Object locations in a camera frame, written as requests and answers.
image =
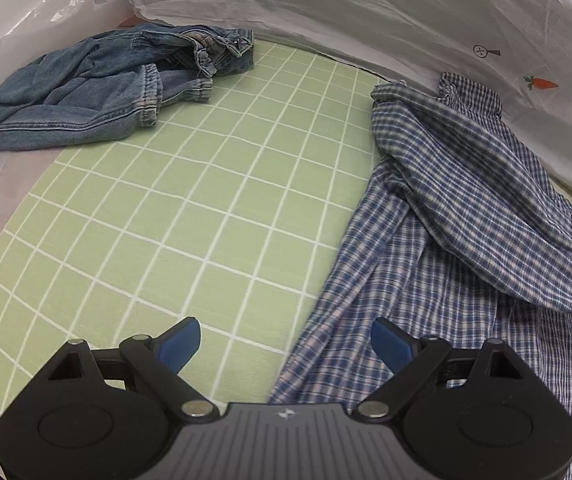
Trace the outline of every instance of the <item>printed carrot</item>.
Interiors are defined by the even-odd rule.
[[[533,75],[524,76],[526,83],[528,83],[528,90],[532,90],[533,86],[538,90],[547,90],[549,88],[559,88],[557,83],[553,83],[552,81],[548,81],[547,79],[540,79],[538,77],[534,77]]]

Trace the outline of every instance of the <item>plaid shirt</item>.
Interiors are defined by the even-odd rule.
[[[271,402],[372,393],[391,377],[369,341],[384,316],[460,348],[505,339],[572,415],[572,206],[497,94],[451,73],[439,89],[373,90],[385,155]]]

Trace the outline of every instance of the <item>blue denim jeans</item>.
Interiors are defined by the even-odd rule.
[[[51,52],[0,85],[0,151],[117,140],[178,101],[207,102],[214,75],[253,66],[253,34],[144,23]]]

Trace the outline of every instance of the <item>silver screw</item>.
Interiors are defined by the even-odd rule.
[[[390,411],[387,404],[378,400],[367,400],[357,406],[357,411],[368,418],[381,418],[386,416]]]
[[[212,413],[214,406],[208,400],[189,400],[181,405],[181,410],[188,416],[206,416]]]

